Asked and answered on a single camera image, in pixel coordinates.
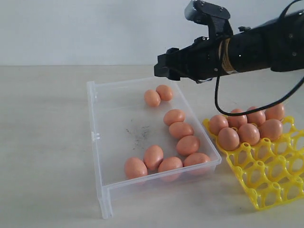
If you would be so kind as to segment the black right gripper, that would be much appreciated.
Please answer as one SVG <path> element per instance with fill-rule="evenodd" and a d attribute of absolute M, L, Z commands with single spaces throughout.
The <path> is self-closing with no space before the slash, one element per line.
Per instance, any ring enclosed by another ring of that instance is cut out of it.
<path fill-rule="evenodd" d="M 189 78 L 197 84 L 217 76 L 226 76 L 228 73 L 223 69 L 220 59 L 225 39 L 220 37 L 212 41 L 207 37 L 199 37 L 183 49 L 169 48 L 157 57 L 154 75 L 171 81 Z"/>

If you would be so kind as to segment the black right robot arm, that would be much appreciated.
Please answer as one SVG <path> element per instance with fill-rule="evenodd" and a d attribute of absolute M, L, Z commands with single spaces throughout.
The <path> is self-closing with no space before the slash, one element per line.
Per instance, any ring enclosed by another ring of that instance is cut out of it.
<path fill-rule="evenodd" d="M 240 27 L 234 34 L 224 7 L 191 9 L 186 19 L 206 25 L 207 37 L 185 48 L 170 48 L 157 57 L 154 74 L 172 81 L 189 78 L 197 83 L 218 76 L 267 69 L 289 72 L 304 67 L 304 13 L 279 16 L 257 27 Z"/>

